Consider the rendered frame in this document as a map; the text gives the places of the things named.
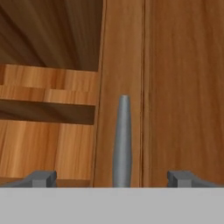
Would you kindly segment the plain wooden cabinet door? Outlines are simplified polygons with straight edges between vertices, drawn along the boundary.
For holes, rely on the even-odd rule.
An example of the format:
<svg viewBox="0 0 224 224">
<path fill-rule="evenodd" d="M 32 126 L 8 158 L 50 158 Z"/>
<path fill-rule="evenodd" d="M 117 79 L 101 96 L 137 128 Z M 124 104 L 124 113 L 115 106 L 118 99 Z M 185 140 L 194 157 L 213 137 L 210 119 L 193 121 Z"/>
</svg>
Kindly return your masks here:
<svg viewBox="0 0 224 224">
<path fill-rule="evenodd" d="M 144 0 L 143 186 L 224 184 L 224 0 Z"/>
</svg>

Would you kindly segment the wooden open shelf unit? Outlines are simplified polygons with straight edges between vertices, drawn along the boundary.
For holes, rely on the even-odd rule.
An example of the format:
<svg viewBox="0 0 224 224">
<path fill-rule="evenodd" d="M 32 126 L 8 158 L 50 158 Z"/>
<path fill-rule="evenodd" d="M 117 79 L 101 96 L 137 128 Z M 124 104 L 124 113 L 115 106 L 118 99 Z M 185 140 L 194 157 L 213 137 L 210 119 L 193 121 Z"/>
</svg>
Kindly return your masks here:
<svg viewBox="0 0 224 224">
<path fill-rule="evenodd" d="M 90 186 L 105 0 L 0 0 L 0 183 Z"/>
</svg>

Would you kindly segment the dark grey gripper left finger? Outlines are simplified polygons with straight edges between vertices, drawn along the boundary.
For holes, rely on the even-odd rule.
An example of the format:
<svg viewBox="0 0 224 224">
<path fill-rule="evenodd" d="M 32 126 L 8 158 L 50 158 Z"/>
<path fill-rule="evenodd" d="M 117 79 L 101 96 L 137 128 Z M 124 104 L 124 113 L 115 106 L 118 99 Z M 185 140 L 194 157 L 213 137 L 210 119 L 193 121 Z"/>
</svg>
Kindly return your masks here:
<svg viewBox="0 0 224 224">
<path fill-rule="evenodd" d="M 34 171 L 25 178 L 21 180 L 9 182 L 3 184 L 3 187 L 16 187 L 16 188 L 26 188 L 26 187 L 56 187 L 57 183 L 57 172 L 56 171 Z"/>
</svg>

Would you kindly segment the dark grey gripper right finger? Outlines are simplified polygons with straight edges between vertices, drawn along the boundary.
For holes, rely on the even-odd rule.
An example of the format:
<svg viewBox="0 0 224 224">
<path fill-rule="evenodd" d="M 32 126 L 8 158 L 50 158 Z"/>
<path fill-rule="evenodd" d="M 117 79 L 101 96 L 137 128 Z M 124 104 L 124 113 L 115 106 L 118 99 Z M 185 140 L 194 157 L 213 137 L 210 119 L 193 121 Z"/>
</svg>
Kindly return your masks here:
<svg viewBox="0 0 224 224">
<path fill-rule="evenodd" d="M 215 183 L 203 180 L 190 171 L 168 171 L 168 187 L 221 187 Z"/>
</svg>

